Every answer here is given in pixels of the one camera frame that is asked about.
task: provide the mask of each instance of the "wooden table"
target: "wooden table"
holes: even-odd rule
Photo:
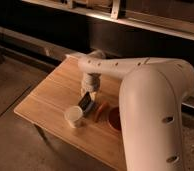
[[[108,111],[98,123],[93,121],[92,112],[76,129],[64,119],[63,112],[81,99],[82,72],[77,61],[67,58],[15,108],[15,113],[110,167],[126,170],[122,135],[109,127]],[[101,76],[97,104],[108,101],[111,107],[118,106],[119,86],[120,80]]]

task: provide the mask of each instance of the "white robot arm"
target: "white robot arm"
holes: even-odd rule
[[[122,79],[119,108],[127,170],[184,171],[181,103],[194,91],[194,68],[181,59],[93,56],[79,59],[79,68],[90,76],[83,78],[83,89],[97,91],[97,81],[91,80],[96,74]]]

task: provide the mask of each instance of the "floor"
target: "floor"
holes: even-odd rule
[[[48,73],[5,58],[0,65],[0,171],[109,171],[103,163],[47,134],[13,113],[14,107]],[[194,171],[194,129],[184,127],[187,171]]]

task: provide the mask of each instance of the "table leg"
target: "table leg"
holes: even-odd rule
[[[47,139],[47,137],[45,136],[45,133],[44,133],[43,129],[40,128],[38,125],[35,125],[35,124],[34,124],[34,127],[36,128],[36,130],[38,131],[38,133],[40,134],[40,136],[42,137],[42,139],[43,139],[44,141],[48,142],[48,139]]]

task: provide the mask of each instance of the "paper cup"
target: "paper cup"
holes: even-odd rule
[[[79,106],[72,106],[65,111],[64,117],[72,128],[77,128],[81,126],[83,111]]]

